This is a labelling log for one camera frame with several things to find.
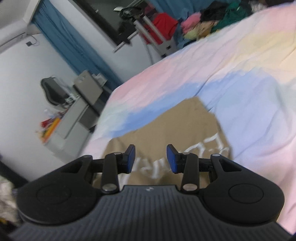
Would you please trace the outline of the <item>tan beige garment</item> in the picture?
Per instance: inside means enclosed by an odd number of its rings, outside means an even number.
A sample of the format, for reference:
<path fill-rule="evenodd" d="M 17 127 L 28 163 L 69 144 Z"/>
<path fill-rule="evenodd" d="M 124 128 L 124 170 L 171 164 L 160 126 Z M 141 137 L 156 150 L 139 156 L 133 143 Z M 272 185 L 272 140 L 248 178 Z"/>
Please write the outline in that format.
<path fill-rule="evenodd" d="M 102 158 L 131 144 L 136 147 L 135 162 L 130 174 L 119 176 L 121 186 L 180 184 L 182 175 L 174 174 L 167 160 L 169 144 L 201 158 L 231 153 L 217 119 L 197 97 L 151 103 L 112 97 L 84 152 Z"/>

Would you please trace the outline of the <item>white drawer dresser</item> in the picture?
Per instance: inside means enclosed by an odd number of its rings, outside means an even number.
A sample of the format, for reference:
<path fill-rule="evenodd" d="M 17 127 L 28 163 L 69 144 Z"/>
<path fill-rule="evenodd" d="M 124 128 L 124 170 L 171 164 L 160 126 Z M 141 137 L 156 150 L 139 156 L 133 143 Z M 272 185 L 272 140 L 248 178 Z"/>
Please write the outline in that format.
<path fill-rule="evenodd" d="M 44 146 L 64 163 L 77 159 L 97 119 L 92 108 L 79 97 L 61 118 Z"/>

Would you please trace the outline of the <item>colourful clutter on dresser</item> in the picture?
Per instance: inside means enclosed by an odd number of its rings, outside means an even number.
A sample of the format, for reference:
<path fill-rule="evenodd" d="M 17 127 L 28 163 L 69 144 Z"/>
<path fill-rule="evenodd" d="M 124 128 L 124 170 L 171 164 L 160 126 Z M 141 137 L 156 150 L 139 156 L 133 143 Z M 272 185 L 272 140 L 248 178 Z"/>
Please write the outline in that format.
<path fill-rule="evenodd" d="M 44 110 L 47 118 L 39 123 L 38 129 L 35 131 L 37 137 L 43 144 L 48 141 L 67 111 L 67 109 L 51 110 L 48 108 Z"/>

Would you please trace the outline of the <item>grey backed chair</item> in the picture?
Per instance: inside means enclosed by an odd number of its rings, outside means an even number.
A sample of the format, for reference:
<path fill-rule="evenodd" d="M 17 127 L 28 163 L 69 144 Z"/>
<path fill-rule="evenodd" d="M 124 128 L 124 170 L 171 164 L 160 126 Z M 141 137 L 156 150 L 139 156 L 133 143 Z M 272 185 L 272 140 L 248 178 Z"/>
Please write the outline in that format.
<path fill-rule="evenodd" d="M 93 77 L 87 70 L 84 70 L 73 81 L 76 92 L 98 115 L 102 113 L 112 93 L 105 86 L 106 82 L 107 79 L 102 74 Z"/>

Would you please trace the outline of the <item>black bag on dresser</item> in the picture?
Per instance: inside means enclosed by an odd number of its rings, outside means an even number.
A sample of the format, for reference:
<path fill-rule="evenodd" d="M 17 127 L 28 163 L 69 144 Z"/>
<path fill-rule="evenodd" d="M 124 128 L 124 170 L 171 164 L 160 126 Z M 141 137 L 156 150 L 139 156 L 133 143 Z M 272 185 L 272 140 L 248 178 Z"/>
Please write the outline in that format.
<path fill-rule="evenodd" d="M 59 106 L 66 103 L 69 97 L 67 92 L 55 81 L 53 77 L 43 78 L 41 88 L 44 90 L 47 101 L 53 106 Z"/>

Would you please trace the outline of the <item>pastel multicolour bed sheet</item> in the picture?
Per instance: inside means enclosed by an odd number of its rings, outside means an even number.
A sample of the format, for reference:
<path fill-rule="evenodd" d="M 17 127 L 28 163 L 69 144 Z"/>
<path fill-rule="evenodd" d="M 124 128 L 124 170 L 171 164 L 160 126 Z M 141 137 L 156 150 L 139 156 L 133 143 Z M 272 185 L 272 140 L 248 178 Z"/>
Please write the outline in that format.
<path fill-rule="evenodd" d="M 112 92 L 83 154 L 100 158 L 113 138 L 197 97 L 222 131 L 184 152 L 230 154 L 285 194 L 278 219 L 295 232 L 295 3 L 256 12 L 145 69 Z"/>

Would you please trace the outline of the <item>yellow beige garment in pile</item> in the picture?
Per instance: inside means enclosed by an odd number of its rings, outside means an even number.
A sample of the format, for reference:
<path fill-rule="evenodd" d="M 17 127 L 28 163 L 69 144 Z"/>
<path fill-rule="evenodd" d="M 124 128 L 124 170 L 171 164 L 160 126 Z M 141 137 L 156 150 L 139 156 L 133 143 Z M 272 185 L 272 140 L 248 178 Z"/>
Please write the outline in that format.
<path fill-rule="evenodd" d="M 198 23 L 194 28 L 184 34 L 184 38 L 188 40 L 199 40 L 205 38 L 211 33 L 213 27 L 215 27 L 219 21 L 205 21 Z"/>

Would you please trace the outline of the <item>red garment on rack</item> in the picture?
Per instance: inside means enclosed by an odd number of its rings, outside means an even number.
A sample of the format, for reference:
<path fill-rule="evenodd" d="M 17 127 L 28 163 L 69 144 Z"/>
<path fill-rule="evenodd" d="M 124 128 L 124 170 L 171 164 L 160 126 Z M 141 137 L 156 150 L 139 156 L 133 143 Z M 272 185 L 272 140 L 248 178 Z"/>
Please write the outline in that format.
<path fill-rule="evenodd" d="M 178 21 L 169 16 L 167 13 L 157 13 L 152 17 L 153 25 L 159 30 L 162 36 L 166 40 L 170 40 L 178 26 Z M 149 34 L 154 38 L 154 40 L 158 43 L 158 45 L 162 44 L 161 39 L 157 36 L 157 34 L 151 29 L 150 26 L 144 24 L 145 29 L 149 32 Z"/>

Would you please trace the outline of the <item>pink garment in pile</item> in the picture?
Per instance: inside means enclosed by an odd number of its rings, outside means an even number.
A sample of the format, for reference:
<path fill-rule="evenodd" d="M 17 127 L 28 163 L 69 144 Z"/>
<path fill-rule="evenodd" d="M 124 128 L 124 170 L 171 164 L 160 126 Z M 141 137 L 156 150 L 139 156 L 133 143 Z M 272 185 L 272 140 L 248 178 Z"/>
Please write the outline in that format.
<path fill-rule="evenodd" d="M 186 20 L 184 20 L 183 22 L 181 22 L 181 28 L 182 28 L 183 34 L 186 34 L 190 30 L 192 30 L 192 28 L 194 28 L 200 22 L 201 15 L 202 14 L 200 12 L 193 13 Z"/>

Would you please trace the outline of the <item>dark glass window door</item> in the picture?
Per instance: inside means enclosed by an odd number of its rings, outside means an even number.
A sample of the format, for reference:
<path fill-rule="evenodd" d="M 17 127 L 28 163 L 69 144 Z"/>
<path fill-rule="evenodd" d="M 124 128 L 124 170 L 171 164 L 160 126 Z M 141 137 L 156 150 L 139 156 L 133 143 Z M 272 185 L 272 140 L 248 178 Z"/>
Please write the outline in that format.
<path fill-rule="evenodd" d="M 136 32 L 132 23 L 120 18 L 117 7 L 136 6 L 145 8 L 147 1 L 132 0 L 77 0 L 74 1 L 88 17 L 116 44 L 130 44 L 128 37 Z"/>

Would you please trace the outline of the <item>blue curtain left panel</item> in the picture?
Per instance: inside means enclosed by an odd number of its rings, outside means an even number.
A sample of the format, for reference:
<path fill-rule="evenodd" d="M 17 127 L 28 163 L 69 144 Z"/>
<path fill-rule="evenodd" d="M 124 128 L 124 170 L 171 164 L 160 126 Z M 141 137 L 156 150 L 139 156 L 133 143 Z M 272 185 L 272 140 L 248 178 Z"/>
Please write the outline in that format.
<path fill-rule="evenodd" d="M 39 3 L 32 23 L 77 75 L 87 70 L 90 74 L 102 74 L 112 90 L 122 85 L 109 65 L 50 1 Z"/>

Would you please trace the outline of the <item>blue curtain panel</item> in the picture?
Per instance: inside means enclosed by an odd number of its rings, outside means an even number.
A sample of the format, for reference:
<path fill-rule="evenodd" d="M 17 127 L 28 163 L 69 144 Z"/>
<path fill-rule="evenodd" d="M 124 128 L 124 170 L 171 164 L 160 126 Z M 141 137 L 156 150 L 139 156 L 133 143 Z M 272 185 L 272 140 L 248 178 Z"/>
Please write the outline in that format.
<path fill-rule="evenodd" d="M 50 1 L 39 3 L 32 23 L 77 75 L 87 70 L 90 74 L 102 74 L 112 90 L 122 85 L 109 65 Z"/>
<path fill-rule="evenodd" d="M 199 11 L 208 7 L 213 1 L 197 0 L 197 1 L 183 1 L 183 0 L 156 0 L 149 1 L 158 10 L 166 12 L 178 12 L 182 9 L 188 9 L 191 11 Z"/>

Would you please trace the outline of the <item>black garment in pile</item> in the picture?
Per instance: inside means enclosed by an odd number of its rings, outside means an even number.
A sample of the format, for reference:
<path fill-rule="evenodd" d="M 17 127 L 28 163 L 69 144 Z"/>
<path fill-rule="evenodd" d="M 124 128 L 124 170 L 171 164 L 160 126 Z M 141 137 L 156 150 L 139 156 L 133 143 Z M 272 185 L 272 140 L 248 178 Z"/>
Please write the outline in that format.
<path fill-rule="evenodd" d="M 213 1 L 210 6 L 200 11 L 201 22 L 222 20 L 229 3 Z"/>

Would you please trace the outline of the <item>blue curtain right panel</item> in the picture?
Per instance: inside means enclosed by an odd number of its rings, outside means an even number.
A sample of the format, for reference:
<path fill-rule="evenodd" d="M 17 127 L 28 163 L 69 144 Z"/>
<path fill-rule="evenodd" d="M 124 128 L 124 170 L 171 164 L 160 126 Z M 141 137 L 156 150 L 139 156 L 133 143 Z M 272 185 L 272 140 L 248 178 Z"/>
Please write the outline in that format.
<path fill-rule="evenodd" d="M 213 1 L 197 0 L 197 1 L 183 1 L 183 0 L 156 0 L 149 1 L 158 10 L 166 12 L 178 12 L 182 9 L 188 9 L 191 11 L 199 11 L 208 7 Z"/>

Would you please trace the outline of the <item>green garment in pile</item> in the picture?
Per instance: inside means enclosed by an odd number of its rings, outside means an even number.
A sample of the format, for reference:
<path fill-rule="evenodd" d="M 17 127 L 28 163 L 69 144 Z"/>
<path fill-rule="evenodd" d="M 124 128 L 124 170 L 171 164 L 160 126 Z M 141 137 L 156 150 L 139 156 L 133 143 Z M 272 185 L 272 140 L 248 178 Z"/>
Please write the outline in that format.
<path fill-rule="evenodd" d="M 226 8 L 224 17 L 211 29 L 211 33 L 241 21 L 250 15 L 252 15 L 252 9 L 247 1 L 234 1 Z"/>

